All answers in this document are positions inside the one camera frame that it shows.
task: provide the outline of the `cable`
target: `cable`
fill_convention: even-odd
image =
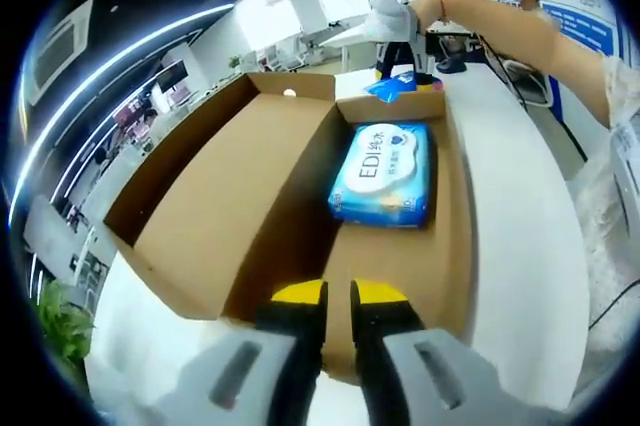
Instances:
[[[622,290],[622,292],[616,296],[616,299],[614,299],[611,304],[609,306],[607,306],[607,308],[600,313],[600,316],[598,316],[595,321],[593,323],[591,323],[591,325],[589,326],[589,331],[591,331],[591,329],[598,324],[598,322],[604,317],[605,314],[607,314],[609,312],[609,310],[611,308],[613,308],[615,306],[615,304],[620,300],[620,298],[622,298],[625,294],[627,294],[629,292],[629,290],[633,289],[635,286],[638,286],[640,284],[640,279],[636,279],[633,283],[631,283],[629,286],[627,286],[626,288],[624,288]]]
[[[516,92],[516,94],[518,95],[518,99],[520,99],[520,103],[522,104],[522,107],[524,108],[524,110],[528,113],[529,109],[527,108],[527,102],[524,100],[524,97],[522,96],[522,93],[520,92],[520,90],[518,89],[518,87],[515,85],[515,83],[511,80],[511,76],[509,76],[509,73],[507,73],[506,68],[504,67],[504,64],[502,63],[502,60],[500,59],[500,56],[498,56],[496,54],[496,52],[493,50],[493,48],[491,47],[491,45],[487,42],[486,39],[484,39],[482,36],[478,35],[478,37],[482,40],[482,42],[487,46],[487,48],[489,48],[489,50],[491,51],[491,53],[493,53],[493,56],[498,60],[498,63],[500,63],[500,67],[502,68],[502,72],[504,73],[504,75],[506,76],[506,78],[508,79],[509,83],[511,84],[511,87],[513,88],[513,90]],[[493,69],[493,66],[491,65],[491,62],[488,62],[489,67],[493,70],[493,72],[496,74],[496,76],[500,76],[497,71],[495,69]]]

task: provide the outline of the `white countertop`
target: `white countertop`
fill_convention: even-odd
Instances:
[[[470,344],[496,366],[506,391],[564,409],[587,338],[578,220],[557,163],[528,115],[486,66],[467,68],[441,79],[472,185],[477,296]],[[373,70],[338,75],[336,96],[362,95],[374,81]],[[106,367],[146,405],[168,393],[181,366],[229,330],[222,321],[177,317],[120,255],[95,320],[86,361],[92,393],[99,394],[98,371]],[[308,424],[345,423],[345,415],[348,424],[368,424],[361,390],[323,373]]]

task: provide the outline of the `cardboard box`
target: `cardboard box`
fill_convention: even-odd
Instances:
[[[334,78],[241,77],[150,154],[105,219],[120,252],[177,314],[252,322],[298,281],[329,281],[325,363],[353,379],[349,283],[387,281],[428,326],[460,335],[471,267],[468,188],[441,92],[334,101]],[[284,96],[286,89],[295,97]],[[418,231],[341,225],[327,197],[354,126],[424,120],[437,144],[433,217]]]

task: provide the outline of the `potted plant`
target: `potted plant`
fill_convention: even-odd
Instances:
[[[231,56],[229,58],[229,68],[232,69],[234,73],[240,74],[240,56]]]
[[[84,358],[89,354],[93,321],[89,313],[66,300],[67,287],[44,285],[36,311],[45,344],[63,375],[88,393]]]

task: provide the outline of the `box flap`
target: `box flap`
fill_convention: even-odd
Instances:
[[[376,123],[410,119],[431,119],[445,115],[446,101],[442,91],[403,93],[393,103],[375,96],[361,96],[338,101],[338,108],[349,123]]]
[[[253,83],[242,76],[189,114],[138,167],[111,205],[104,223],[133,245],[191,158],[257,94]]]
[[[297,97],[335,101],[336,78],[329,74],[249,73],[261,93],[281,96],[288,89]]]
[[[258,95],[200,150],[158,204],[135,250],[177,290],[206,305],[197,317],[223,311],[251,245],[268,225],[265,218],[331,111],[333,102]]]

